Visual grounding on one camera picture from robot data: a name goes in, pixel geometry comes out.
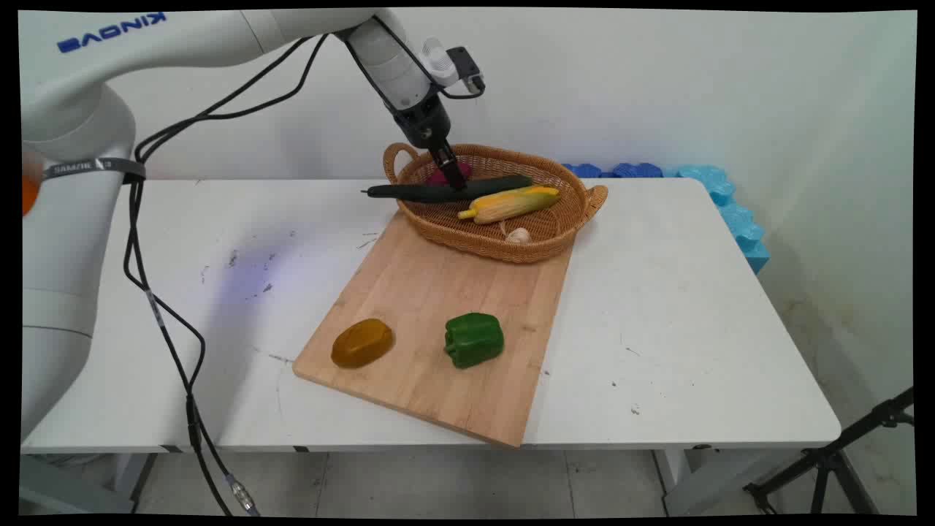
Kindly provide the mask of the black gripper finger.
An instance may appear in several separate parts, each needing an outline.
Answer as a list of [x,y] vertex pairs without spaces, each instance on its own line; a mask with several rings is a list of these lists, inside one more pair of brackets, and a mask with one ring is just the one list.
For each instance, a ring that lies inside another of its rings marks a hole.
[[451,188],[457,191],[465,188],[465,176],[447,140],[441,140],[441,172]]
[[457,156],[451,149],[447,140],[441,140],[435,147],[430,149],[430,153],[435,163],[435,171],[430,175],[431,186],[445,186],[461,189],[461,169],[459,167]]

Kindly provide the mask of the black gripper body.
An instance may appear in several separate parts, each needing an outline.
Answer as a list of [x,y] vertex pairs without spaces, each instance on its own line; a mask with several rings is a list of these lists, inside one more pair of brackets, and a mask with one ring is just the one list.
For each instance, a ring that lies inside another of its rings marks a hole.
[[451,120],[439,96],[427,97],[408,109],[395,110],[393,117],[412,147],[446,148]]

